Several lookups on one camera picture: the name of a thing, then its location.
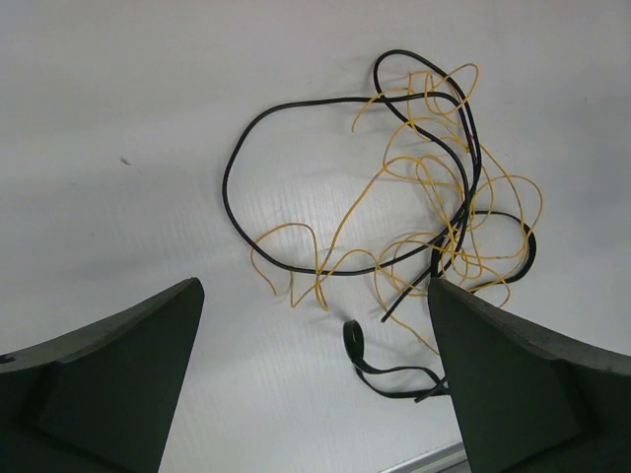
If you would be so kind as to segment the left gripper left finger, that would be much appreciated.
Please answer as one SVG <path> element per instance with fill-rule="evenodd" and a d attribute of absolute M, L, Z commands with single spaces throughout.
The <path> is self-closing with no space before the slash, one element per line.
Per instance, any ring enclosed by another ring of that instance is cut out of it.
<path fill-rule="evenodd" d="M 158 471 L 203 303 L 201 282 L 186 279 L 2 355 L 2 471 Z"/>

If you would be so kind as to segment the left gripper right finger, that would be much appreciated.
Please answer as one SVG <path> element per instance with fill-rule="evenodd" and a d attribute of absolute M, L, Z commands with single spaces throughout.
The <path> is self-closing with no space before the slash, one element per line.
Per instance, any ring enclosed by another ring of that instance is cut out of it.
<path fill-rule="evenodd" d="M 474 472 L 627 472 L 630 359 L 439 278 L 428 305 Z"/>

